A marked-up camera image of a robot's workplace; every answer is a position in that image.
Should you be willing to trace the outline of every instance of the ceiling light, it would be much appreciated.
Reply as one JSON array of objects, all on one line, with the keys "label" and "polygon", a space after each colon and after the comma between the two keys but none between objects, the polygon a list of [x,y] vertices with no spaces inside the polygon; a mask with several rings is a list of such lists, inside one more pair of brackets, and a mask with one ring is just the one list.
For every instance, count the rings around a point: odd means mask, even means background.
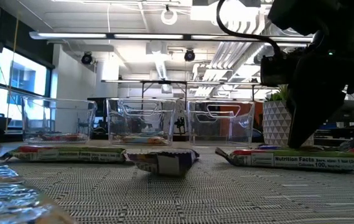
[{"label": "ceiling light", "polygon": [[219,85],[221,82],[187,82],[187,84]]},{"label": "ceiling light", "polygon": [[115,34],[114,38],[116,39],[183,39],[183,35],[179,34]]},{"label": "ceiling light", "polygon": [[35,40],[49,39],[106,39],[106,34],[77,34],[77,33],[39,33],[30,32]]},{"label": "ceiling light", "polygon": [[192,35],[191,38],[192,40],[244,40],[231,35]]},{"label": "ceiling light", "polygon": [[260,85],[260,83],[246,83],[246,82],[227,82],[227,83],[224,83],[225,85]]},{"label": "ceiling light", "polygon": [[139,80],[101,80],[101,82],[107,83],[141,83]]},{"label": "ceiling light", "polygon": [[270,37],[272,40],[276,42],[298,42],[298,43],[311,43],[312,37]]},{"label": "ceiling light", "polygon": [[[164,5],[164,1],[123,1],[123,0],[52,0],[53,2],[78,2],[82,4],[109,4],[109,3],[115,3],[115,4],[137,4],[137,3],[143,3],[143,4],[158,4],[158,5]],[[173,6],[179,6],[180,3],[178,1],[167,1],[167,4],[173,5]]]},{"label": "ceiling light", "polygon": [[[271,46],[271,44],[269,43],[264,43],[264,45],[268,47]],[[306,47],[307,46],[307,44],[292,44],[292,43],[280,43],[277,45],[280,47]]]}]

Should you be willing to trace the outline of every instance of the aluminum foil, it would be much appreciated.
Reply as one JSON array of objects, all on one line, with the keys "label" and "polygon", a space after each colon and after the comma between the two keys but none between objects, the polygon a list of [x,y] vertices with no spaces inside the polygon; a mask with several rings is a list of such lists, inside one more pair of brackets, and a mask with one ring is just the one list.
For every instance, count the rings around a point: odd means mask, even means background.
[{"label": "aluminum foil", "polygon": [[51,199],[24,185],[22,177],[0,166],[0,223],[74,223]]}]

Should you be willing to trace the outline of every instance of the desk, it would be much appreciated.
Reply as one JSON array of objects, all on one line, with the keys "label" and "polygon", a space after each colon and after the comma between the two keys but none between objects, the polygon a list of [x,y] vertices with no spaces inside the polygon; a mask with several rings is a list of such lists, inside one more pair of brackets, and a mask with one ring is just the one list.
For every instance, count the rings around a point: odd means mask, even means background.
[{"label": "desk", "polygon": [[[0,155],[18,145],[0,144]],[[79,223],[354,223],[354,172],[234,167],[214,148],[197,151],[200,160],[183,179],[156,177],[128,163],[5,164]]]},{"label": "desk", "polygon": [[333,138],[354,138],[354,128],[332,128],[332,129],[318,129],[315,132],[317,136],[333,136]]}]

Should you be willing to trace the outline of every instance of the snack bar wrapper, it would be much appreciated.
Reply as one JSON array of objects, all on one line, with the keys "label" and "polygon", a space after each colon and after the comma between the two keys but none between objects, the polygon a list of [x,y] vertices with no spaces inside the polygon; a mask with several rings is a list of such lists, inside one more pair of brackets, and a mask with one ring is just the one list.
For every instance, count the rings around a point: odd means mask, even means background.
[{"label": "snack bar wrapper", "polygon": [[125,149],[95,146],[19,146],[0,157],[22,161],[124,162]]},{"label": "snack bar wrapper", "polygon": [[170,149],[148,154],[128,154],[138,169],[160,175],[182,176],[199,158],[191,149]]},{"label": "snack bar wrapper", "polygon": [[22,177],[0,166],[0,223],[72,224],[73,219]]},{"label": "snack bar wrapper", "polygon": [[354,153],[312,150],[236,150],[227,154],[219,147],[215,153],[234,166],[279,167],[324,171],[354,171]]}]

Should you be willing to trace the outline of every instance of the security camera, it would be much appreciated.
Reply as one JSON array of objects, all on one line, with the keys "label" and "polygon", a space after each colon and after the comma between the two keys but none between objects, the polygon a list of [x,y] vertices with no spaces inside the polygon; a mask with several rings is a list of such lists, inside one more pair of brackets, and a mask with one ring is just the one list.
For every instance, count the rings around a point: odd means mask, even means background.
[{"label": "security camera", "polygon": [[184,59],[186,62],[191,62],[191,61],[195,60],[195,53],[193,52],[192,49],[187,50],[187,52],[185,53]]},{"label": "security camera", "polygon": [[91,65],[94,63],[94,59],[92,57],[92,52],[85,52],[84,56],[82,57],[82,63],[84,65]]}]

